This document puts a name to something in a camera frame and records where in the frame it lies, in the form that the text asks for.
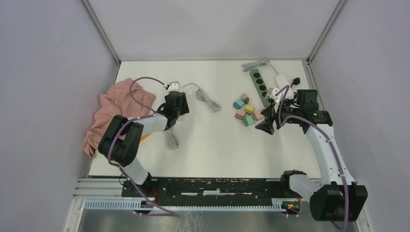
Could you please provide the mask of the pink charger plug end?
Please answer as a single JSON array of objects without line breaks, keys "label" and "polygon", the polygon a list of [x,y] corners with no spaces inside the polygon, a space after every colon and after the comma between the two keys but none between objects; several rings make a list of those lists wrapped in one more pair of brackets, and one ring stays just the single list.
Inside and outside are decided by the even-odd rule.
[{"label": "pink charger plug end", "polygon": [[241,94],[240,99],[245,103],[248,104],[249,103],[249,97],[246,93]]}]

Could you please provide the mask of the yellow charger plug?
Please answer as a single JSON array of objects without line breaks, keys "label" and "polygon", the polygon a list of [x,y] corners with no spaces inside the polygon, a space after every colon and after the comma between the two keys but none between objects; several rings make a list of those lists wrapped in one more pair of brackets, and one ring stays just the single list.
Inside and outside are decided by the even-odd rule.
[{"label": "yellow charger plug", "polygon": [[252,115],[254,112],[254,106],[251,104],[246,104],[244,107],[244,111],[246,112],[247,115]]}]

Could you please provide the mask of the orange power strip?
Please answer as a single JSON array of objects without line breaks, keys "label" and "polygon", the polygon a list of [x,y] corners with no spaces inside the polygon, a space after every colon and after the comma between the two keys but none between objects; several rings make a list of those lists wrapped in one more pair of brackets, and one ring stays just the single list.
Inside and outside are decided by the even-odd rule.
[{"label": "orange power strip", "polygon": [[150,134],[146,134],[146,135],[141,136],[140,141],[143,141],[144,139],[146,139],[149,136],[150,136]]}]

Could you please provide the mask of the pink charger plug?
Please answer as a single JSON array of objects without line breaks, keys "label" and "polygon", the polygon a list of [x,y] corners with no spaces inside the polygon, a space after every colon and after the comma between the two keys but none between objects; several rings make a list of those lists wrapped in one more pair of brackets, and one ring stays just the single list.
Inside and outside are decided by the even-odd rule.
[{"label": "pink charger plug", "polygon": [[235,119],[243,120],[245,116],[246,116],[246,112],[242,109],[238,109],[234,117]]}]

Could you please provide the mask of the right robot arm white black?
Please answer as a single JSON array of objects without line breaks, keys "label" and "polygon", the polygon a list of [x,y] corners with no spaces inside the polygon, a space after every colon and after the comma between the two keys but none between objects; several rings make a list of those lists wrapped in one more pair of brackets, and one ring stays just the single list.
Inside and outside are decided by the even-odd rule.
[{"label": "right robot arm white black", "polygon": [[299,89],[296,106],[286,106],[290,89],[271,88],[264,97],[269,106],[262,110],[264,121],[255,128],[273,134],[285,124],[297,124],[303,130],[316,157],[321,183],[311,180],[303,171],[285,171],[279,191],[285,197],[298,194],[309,203],[315,221],[330,221],[344,225],[358,219],[368,198],[364,185],[358,185],[351,176],[340,154],[335,139],[333,121],[327,111],[319,109],[318,92]]}]

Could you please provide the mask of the teal usb charger plug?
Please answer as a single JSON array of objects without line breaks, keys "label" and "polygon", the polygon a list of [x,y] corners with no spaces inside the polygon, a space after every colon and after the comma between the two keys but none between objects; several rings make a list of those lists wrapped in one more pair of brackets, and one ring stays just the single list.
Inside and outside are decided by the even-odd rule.
[{"label": "teal usb charger plug", "polygon": [[243,106],[245,105],[245,102],[241,99],[237,99],[236,101],[234,101],[233,103],[233,107],[235,109],[241,109]]}]

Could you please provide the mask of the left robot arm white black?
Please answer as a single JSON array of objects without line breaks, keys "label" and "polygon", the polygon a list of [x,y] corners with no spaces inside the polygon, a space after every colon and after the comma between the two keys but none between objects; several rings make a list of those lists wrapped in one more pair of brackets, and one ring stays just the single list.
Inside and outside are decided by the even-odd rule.
[{"label": "left robot arm white black", "polygon": [[151,174],[136,157],[141,138],[169,130],[180,116],[189,113],[184,92],[170,91],[164,99],[165,103],[152,115],[134,118],[114,116],[98,145],[98,152],[134,182],[134,191],[142,197],[151,193],[152,183],[147,180]]}]

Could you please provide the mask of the green power strip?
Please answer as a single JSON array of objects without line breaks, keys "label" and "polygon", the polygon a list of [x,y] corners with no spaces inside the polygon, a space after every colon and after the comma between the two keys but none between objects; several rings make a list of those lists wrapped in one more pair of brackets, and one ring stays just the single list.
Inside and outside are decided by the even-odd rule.
[{"label": "green power strip", "polygon": [[268,107],[270,102],[265,98],[267,94],[267,87],[258,69],[252,69],[249,72],[251,80],[255,86],[258,96],[263,104],[263,107]]}]

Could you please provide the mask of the green plug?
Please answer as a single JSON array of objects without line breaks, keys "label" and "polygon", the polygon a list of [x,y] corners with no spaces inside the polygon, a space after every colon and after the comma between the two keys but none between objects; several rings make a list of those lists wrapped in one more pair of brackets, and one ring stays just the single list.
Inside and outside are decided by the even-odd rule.
[{"label": "green plug", "polygon": [[252,125],[254,125],[254,123],[255,123],[255,121],[254,121],[254,119],[253,119],[252,116],[245,116],[245,117],[243,117],[242,122],[243,122],[243,124],[244,124],[245,127],[252,126]]}]

